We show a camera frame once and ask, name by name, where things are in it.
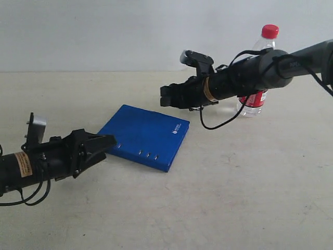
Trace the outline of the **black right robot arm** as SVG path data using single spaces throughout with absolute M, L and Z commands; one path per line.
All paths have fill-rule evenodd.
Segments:
M 266 48 L 246 50 L 227 66 L 213 68 L 210 56 L 191 50 L 180 56 L 181 63 L 196 69 L 196 75 L 183 83 L 160 88 L 160 105 L 196 109 L 214 105 L 233 96 L 243 97 L 259 91 L 287 86 L 294 77 L 312 75 L 329 94 L 332 93 L 332 40 L 320 42 L 293 53 Z

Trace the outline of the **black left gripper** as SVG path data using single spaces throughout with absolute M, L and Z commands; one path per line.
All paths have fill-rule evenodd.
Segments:
M 106 159 L 105 152 L 117 145 L 113 135 L 92 134 L 84 129 L 73 130 L 64 138 L 53 136 L 48 142 L 39 145 L 45 155 L 47 172 L 51 179 L 77 178 L 82 172 L 82 156 L 87 156 L 84 169 L 88 169 Z

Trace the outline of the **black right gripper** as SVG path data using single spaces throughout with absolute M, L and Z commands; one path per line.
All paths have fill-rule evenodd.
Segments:
M 160 106 L 178 109 L 207 106 L 208 99 L 203 93 L 206 77 L 190 77 L 183 83 L 172 83 L 160 88 Z

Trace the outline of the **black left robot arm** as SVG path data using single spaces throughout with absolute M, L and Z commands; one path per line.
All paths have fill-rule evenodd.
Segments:
M 77 178 L 106 159 L 116 146 L 113 135 L 73 130 L 64 138 L 53 136 L 44 143 L 25 143 L 21 151 L 1 156 L 1 194 L 47 180 Z

